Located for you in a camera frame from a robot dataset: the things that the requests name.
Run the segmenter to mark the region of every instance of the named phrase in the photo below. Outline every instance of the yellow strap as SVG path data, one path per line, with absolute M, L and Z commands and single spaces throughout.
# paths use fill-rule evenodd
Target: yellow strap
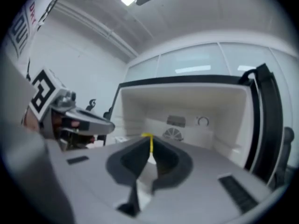
M 149 148 L 149 152 L 153 153 L 153 151 L 154 151 L 154 141 L 153 141 L 154 135 L 152 133 L 142 133 L 141 136 L 142 137 L 150 137 L 150 148 Z

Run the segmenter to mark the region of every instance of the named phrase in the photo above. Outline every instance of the fan vent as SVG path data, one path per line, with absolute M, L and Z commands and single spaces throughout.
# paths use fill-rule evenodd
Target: fan vent
M 183 136 L 181 132 L 176 128 L 169 128 L 168 130 L 166 130 L 165 133 L 163 133 L 163 137 L 167 139 L 178 140 L 178 141 L 183 140 Z

